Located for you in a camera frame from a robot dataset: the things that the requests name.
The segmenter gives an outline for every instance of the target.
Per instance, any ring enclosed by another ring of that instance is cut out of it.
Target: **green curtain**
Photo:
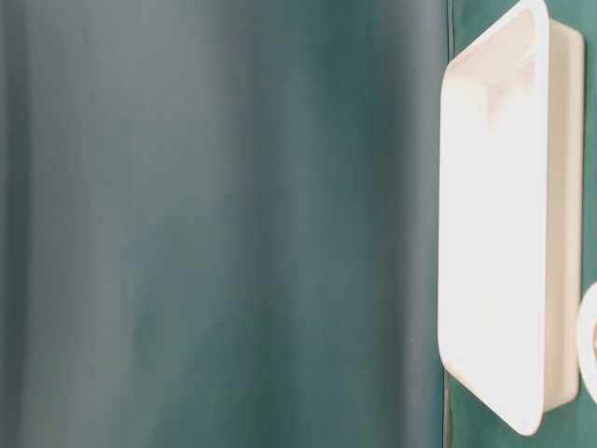
[[[0,2],[3,446],[441,446],[445,1]]]
[[[449,0],[451,56],[464,49],[516,2],[513,0]],[[551,17],[580,31],[586,42],[585,174],[582,286],[597,279],[597,135],[595,119],[595,50],[597,3],[594,0],[548,0]],[[510,429],[499,417],[456,381],[450,382],[452,448],[586,448],[597,441],[597,406],[581,387],[578,398],[547,413],[530,438]]]

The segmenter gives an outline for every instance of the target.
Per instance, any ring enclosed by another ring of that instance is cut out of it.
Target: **teal fabric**
[[[433,448],[443,0],[2,0],[0,444]]]
[[[451,0],[450,19],[453,53],[457,54],[490,26],[515,2],[495,0]],[[597,135],[595,119],[595,50],[597,47],[597,3],[592,0],[548,0],[556,21],[580,31],[586,41],[585,174],[583,211],[583,292],[597,280]],[[585,448],[597,441],[597,406],[584,387],[578,398],[545,415],[539,431],[530,438],[516,434],[492,411],[455,380],[450,382],[452,448]]]

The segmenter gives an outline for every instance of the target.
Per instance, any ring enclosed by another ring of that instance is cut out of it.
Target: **white object edge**
[[[582,36],[543,0],[521,0],[442,82],[439,352],[523,435],[578,390],[583,99]]]

